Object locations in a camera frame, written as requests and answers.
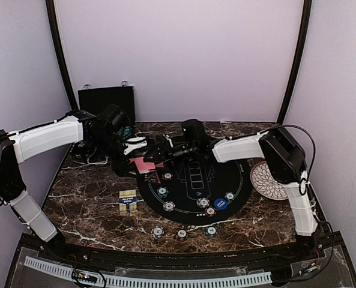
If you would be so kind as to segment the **red card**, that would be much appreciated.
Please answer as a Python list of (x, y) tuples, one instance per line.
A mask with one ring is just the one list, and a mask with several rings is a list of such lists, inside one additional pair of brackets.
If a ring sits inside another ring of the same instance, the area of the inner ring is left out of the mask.
[(149, 173), (155, 169), (155, 164), (152, 162), (139, 163), (137, 164), (137, 169), (140, 174)]

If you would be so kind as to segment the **brown chips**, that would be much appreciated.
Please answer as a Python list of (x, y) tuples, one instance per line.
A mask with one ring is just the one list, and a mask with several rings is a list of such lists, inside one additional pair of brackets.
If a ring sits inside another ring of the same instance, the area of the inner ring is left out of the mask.
[(162, 178), (164, 180), (170, 181), (173, 178), (173, 174), (170, 172), (165, 172), (164, 174), (162, 174)]
[(216, 215), (216, 213), (217, 213), (217, 211), (213, 207), (209, 206), (209, 207), (205, 208), (205, 215), (207, 217), (213, 217)]

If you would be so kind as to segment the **green chips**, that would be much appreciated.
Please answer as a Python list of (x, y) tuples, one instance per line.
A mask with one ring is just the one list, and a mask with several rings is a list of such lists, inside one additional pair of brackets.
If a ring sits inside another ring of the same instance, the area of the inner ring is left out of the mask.
[(229, 191), (225, 193), (225, 199), (230, 202), (235, 199), (235, 194)]
[(168, 196), (169, 190), (166, 187), (158, 187), (157, 195), (159, 198), (164, 199)]

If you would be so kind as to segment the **blue white chip stack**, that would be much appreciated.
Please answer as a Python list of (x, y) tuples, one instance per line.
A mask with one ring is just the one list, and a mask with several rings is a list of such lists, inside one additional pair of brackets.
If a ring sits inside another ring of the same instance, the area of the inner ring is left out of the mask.
[(164, 236), (164, 228), (161, 226), (155, 226), (151, 231), (151, 235), (155, 239), (162, 238)]

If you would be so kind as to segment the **brown white chip stack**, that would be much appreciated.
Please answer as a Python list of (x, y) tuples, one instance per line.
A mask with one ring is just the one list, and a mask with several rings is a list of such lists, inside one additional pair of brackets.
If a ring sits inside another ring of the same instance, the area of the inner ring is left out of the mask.
[(186, 239), (186, 237), (187, 237), (187, 231), (185, 229), (179, 229), (176, 232), (177, 239)]

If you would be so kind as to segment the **green blue chip stack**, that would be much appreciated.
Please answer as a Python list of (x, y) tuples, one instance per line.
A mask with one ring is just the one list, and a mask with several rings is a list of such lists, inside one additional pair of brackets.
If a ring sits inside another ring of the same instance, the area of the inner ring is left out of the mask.
[(208, 226), (204, 230), (204, 235), (208, 238), (213, 238), (218, 235), (218, 228), (216, 226)]

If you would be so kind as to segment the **red backed card deck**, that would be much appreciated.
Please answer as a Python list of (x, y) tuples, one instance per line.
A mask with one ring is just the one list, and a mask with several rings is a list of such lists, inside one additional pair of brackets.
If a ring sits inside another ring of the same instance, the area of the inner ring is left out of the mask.
[(140, 173), (146, 173), (148, 171), (147, 166), (143, 162), (143, 157), (131, 158), (131, 163), (134, 163), (136, 170)]

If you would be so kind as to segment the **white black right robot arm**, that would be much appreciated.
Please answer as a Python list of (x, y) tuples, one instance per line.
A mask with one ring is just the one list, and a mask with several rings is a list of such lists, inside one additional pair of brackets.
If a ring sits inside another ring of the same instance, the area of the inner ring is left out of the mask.
[(162, 163), (180, 157), (198, 157), (218, 163), (249, 158), (265, 159), (273, 178), (283, 185), (299, 236), (312, 236), (318, 222), (309, 196), (309, 176), (304, 149), (282, 125), (240, 137), (215, 138), (202, 128), (184, 128), (180, 137), (161, 136), (146, 154)]

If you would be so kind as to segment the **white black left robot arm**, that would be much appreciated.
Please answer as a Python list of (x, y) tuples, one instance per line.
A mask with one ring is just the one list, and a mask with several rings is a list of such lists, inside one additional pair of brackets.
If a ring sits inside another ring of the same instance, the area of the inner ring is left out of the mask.
[(129, 125), (129, 118), (121, 109), (99, 116), (72, 110), (46, 124), (9, 133), (0, 130), (0, 199), (47, 243), (47, 252), (58, 262), (70, 257), (70, 247), (60, 240), (61, 232), (28, 193), (19, 165), (60, 146), (89, 140), (107, 156), (126, 161), (129, 153), (145, 144), (144, 137), (121, 137), (118, 134)]

